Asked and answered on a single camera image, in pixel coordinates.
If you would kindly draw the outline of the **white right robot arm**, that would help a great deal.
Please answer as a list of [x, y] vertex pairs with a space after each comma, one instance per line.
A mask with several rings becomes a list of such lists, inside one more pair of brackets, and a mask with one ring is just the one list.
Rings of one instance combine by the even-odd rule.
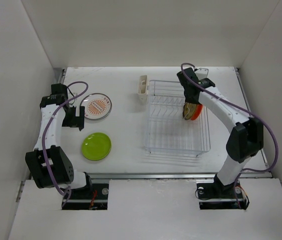
[[264, 146], [264, 125], [255, 117], [226, 104], [227, 100], [209, 78], [199, 79], [192, 68], [178, 72], [177, 78], [184, 90], [185, 102], [209, 109], [226, 127], [229, 138], [225, 148], [226, 160], [215, 175], [212, 190], [224, 197], [234, 187], [235, 179]]

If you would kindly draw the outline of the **lime green plate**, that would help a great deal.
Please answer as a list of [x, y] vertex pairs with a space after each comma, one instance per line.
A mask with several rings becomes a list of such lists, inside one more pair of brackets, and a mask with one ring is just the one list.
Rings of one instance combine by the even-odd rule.
[[100, 161], [106, 158], [112, 149], [110, 137], [103, 132], [88, 135], [81, 144], [82, 155], [90, 161]]

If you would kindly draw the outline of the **dark olive patterned plate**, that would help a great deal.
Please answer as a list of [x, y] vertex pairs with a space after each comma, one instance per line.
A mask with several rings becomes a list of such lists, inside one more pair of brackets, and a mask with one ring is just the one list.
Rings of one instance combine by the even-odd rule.
[[196, 104], [194, 103], [188, 103], [185, 102], [183, 105], [183, 112], [182, 112], [182, 116], [184, 120], [191, 120], [191, 117], [194, 113], [194, 109], [195, 109]]

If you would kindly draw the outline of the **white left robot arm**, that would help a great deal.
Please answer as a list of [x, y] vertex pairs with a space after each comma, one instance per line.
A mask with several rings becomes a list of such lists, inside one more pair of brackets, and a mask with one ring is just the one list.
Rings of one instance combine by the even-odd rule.
[[37, 142], [25, 155], [25, 162], [39, 189], [56, 188], [62, 196], [74, 190], [81, 198], [92, 195], [93, 186], [86, 172], [76, 171], [61, 147], [62, 128], [85, 126], [84, 107], [70, 106], [75, 97], [69, 97], [68, 86], [51, 85], [51, 94], [40, 102], [41, 125]]

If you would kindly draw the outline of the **white plate orange sunburst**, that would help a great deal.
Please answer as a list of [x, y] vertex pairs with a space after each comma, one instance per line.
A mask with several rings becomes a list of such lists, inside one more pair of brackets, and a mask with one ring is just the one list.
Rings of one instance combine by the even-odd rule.
[[112, 111], [111, 99], [103, 93], [91, 93], [80, 102], [84, 117], [91, 121], [103, 120]]

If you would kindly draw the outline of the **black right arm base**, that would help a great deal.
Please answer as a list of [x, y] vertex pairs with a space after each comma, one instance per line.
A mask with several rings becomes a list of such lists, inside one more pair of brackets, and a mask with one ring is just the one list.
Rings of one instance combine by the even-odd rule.
[[223, 186], [220, 181], [198, 181], [195, 196], [200, 210], [247, 210], [250, 199], [240, 181]]

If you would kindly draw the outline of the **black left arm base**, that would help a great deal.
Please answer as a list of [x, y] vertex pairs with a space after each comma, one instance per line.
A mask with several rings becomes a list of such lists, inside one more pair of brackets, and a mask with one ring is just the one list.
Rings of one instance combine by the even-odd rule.
[[92, 188], [82, 187], [71, 190], [70, 198], [66, 194], [61, 203], [62, 210], [103, 211], [108, 209], [109, 181], [92, 182]]

